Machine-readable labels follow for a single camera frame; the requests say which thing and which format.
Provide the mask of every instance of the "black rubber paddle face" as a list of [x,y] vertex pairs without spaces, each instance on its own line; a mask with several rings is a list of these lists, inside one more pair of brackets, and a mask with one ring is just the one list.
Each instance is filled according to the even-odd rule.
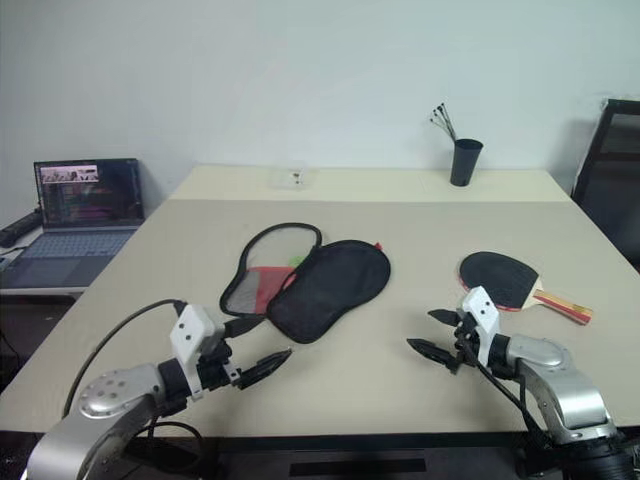
[[494,252],[477,252],[460,264],[460,280],[468,289],[483,286],[493,303],[520,310],[538,279],[529,265]]

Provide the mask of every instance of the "table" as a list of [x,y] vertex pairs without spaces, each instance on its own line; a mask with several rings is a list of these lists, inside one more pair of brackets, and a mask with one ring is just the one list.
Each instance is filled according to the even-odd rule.
[[[231,340],[240,367],[287,346],[294,353],[269,379],[245,391],[207,393],[176,416],[204,435],[523,430],[518,412],[477,371],[462,368],[452,376],[405,342],[420,337],[452,346],[451,329],[428,319],[426,311],[458,304],[464,290],[456,266],[477,250],[527,261],[544,272],[549,291],[594,309],[587,327],[541,306],[503,313],[503,332],[549,337],[567,346],[600,388],[616,424],[640,424],[635,401],[640,387],[629,381],[640,365],[640,276],[546,173],[477,172],[461,191],[447,184],[445,173],[378,172],[369,175],[367,188],[351,181],[336,187],[336,202],[311,187],[270,193],[251,181],[239,186],[231,180],[253,178],[259,184],[268,169],[243,175],[225,168],[196,168],[144,223],[0,397],[0,429],[51,428],[77,369],[117,322],[165,297],[217,305],[243,246],[258,231],[284,221],[318,226],[325,242],[380,242],[391,260],[391,280],[377,298],[349,312],[313,344],[293,345],[269,322]],[[356,173],[336,175],[364,178]],[[334,173],[318,175],[322,185]],[[500,190],[509,176],[513,184]],[[391,199],[389,178],[394,188],[400,182],[401,200]],[[297,199],[301,192],[309,198]],[[236,198],[243,194],[249,199]],[[269,195],[271,200],[263,198]],[[85,381],[109,369],[167,359],[174,322],[170,308],[133,322],[105,347]]]

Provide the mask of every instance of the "black cup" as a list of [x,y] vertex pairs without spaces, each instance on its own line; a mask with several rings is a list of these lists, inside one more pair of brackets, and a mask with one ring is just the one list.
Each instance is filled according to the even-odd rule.
[[456,187],[469,185],[482,147],[482,143],[470,138],[456,140],[455,150],[453,151],[453,165],[451,167],[451,185]]

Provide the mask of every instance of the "laptop keyboard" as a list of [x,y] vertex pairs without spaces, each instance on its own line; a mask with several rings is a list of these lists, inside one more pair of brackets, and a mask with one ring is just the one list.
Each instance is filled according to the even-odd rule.
[[132,232],[49,234],[38,238],[23,258],[115,256]]

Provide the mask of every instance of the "paddle handle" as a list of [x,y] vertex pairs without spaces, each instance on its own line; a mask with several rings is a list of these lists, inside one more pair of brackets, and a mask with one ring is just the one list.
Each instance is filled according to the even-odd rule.
[[567,302],[566,300],[547,293],[544,290],[536,290],[533,294],[533,298],[542,302],[547,307],[566,315],[580,325],[586,325],[591,321],[591,317],[593,317],[593,310],[590,308],[581,307],[575,303]]

